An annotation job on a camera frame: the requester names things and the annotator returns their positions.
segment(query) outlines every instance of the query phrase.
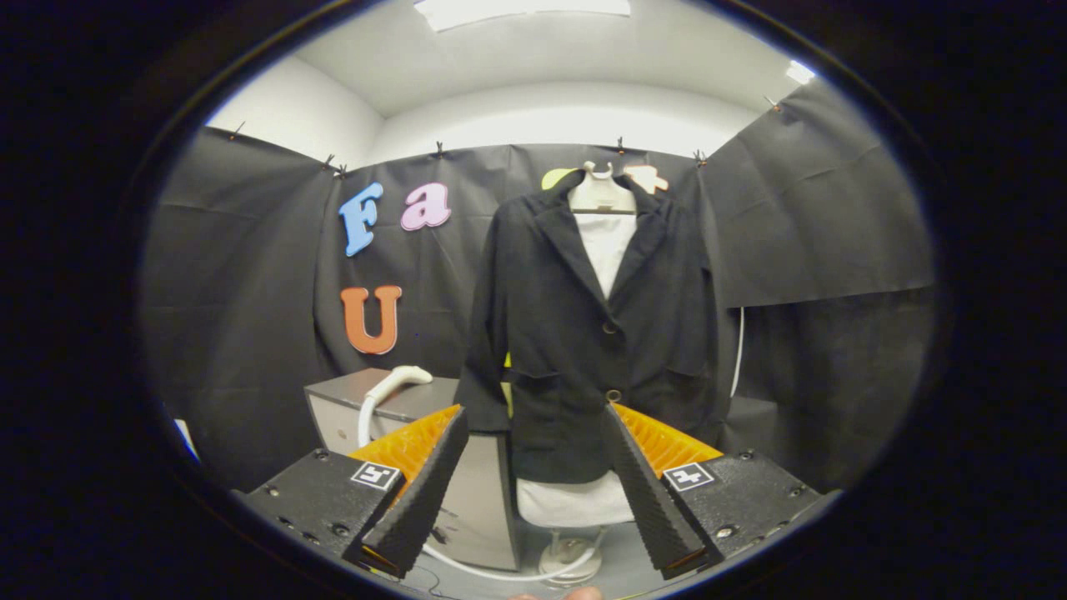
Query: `white hose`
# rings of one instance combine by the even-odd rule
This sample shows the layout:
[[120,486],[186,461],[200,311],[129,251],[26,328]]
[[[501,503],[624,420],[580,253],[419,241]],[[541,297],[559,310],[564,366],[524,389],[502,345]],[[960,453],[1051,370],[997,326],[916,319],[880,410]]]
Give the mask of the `white hose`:
[[370,443],[370,417],[375,414],[375,408],[382,398],[387,397],[394,390],[404,383],[429,383],[433,381],[433,376],[418,368],[417,366],[398,366],[393,373],[385,376],[367,392],[363,398],[363,406],[360,408],[360,424],[356,428],[356,441],[360,447]]
[[740,307],[740,331],[737,332],[737,364],[734,365],[734,384],[730,388],[730,397],[737,391],[737,376],[740,375],[740,351],[745,349],[745,306]]
[[[378,402],[388,396],[393,390],[403,385],[404,383],[429,383],[433,380],[433,376],[429,373],[418,368],[417,366],[398,366],[393,369],[393,373],[388,374],[385,379],[381,380],[378,385],[375,385],[367,392],[367,395],[363,398],[363,406],[360,407],[360,423],[356,428],[356,442],[360,447],[370,443],[370,417],[375,412],[375,408]],[[430,544],[423,544],[423,552],[426,552],[430,556],[433,556],[437,560],[445,563],[446,565],[451,565],[461,571],[466,571],[471,574],[483,577],[487,579],[493,579],[497,581],[514,581],[514,582],[530,582],[530,581],[544,581],[553,578],[558,578],[559,575],[566,574],[582,565],[585,565],[593,557],[596,549],[600,548],[601,540],[604,538],[604,530],[601,530],[600,535],[596,536],[596,541],[591,548],[586,549],[578,558],[567,565],[566,567],[559,569],[558,571],[553,571],[551,573],[544,573],[541,575],[500,575],[496,573],[490,573],[487,571],[480,571],[478,569],[468,567],[462,563],[457,563],[456,560],[445,556],[437,550],[430,547]]]

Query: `black fabric backdrop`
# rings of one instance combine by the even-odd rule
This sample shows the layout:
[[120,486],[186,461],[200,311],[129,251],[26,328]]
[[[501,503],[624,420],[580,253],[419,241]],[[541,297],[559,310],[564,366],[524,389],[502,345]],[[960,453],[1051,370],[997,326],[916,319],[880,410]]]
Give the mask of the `black fabric backdrop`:
[[[651,164],[657,195],[700,221],[717,297],[720,397],[738,306],[746,340],[718,445],[755,448],[816,489],[848,486],[910,401],[933,325],[930,247],[918,199],[877,135],[821,83],[801,88],[705,165],[587,145],[456,149],[337,176],[271,144],[205,129],[161,194],[145,251],[142,322],[163,401],[222,485],[249,490],[318,443],[303,386],[417,364],[458,377],[476,268],[500,202],[586,160]],[[355,255],[339,207],[369,184],[373,241]],[[399,225],[415,188],[448,188],[451,216]],[[392,351],[345,332],[340,290],[399,285]]]

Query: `mannequin stand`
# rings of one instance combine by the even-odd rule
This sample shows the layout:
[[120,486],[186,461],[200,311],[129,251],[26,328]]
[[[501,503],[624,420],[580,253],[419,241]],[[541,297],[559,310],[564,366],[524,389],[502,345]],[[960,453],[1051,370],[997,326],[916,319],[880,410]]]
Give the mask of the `mannequin stand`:
[[541,573],[558,571],[568,564],[576,560],[578,556],[580,556],[582,553],[585,552],[590,546],[592,546],[595,551],[593,552],[592,557],[585,565],[582,565],[580,567],[559,577],[545,580],[545,585],[571,587],[591,580],[598,571],[600,571],[601,564],[603,563],[600,543],[601,540],[604,539],[604,533],[606,531],[606,526],[601,526],[600,533],[596,535],[596,539],[590,541],[588,539],[573,537],[560,538],[559,530],[553,530],[552,543],[541,552],[541,562],[538,564],[538,569]]

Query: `letter u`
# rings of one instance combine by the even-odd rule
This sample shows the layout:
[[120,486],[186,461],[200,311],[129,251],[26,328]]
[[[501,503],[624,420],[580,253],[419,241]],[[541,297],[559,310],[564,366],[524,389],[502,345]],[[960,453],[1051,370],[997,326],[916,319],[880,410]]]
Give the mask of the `letter u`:
[[382,332],[377,337],[367,333],[365,305],[370,295],[366,288],[349,287],[340,293],[345,305],[345,332],[352,347],[365,354],[384,354],[397,344],[397,299],[401,290],[397,285],[383,285],[375,289],[382,306]]

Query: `black blazer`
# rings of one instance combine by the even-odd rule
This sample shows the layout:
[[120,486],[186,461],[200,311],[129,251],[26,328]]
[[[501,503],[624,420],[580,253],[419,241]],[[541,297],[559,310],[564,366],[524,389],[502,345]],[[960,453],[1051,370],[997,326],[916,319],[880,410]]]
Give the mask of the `black blazer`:
[[[727,408],[712,397],[712,275],[692,214],[617,177],[637,200],[637,231],[605,299],[567,202],[584,177],[575,171],[500,205],[475,289],[456,401],[472,430],[511,432],[512,470],[524,479],[602,476],[611,467],[600,421],[608,401],[707,443]],[[501,381],[511,383],[510,420]]]

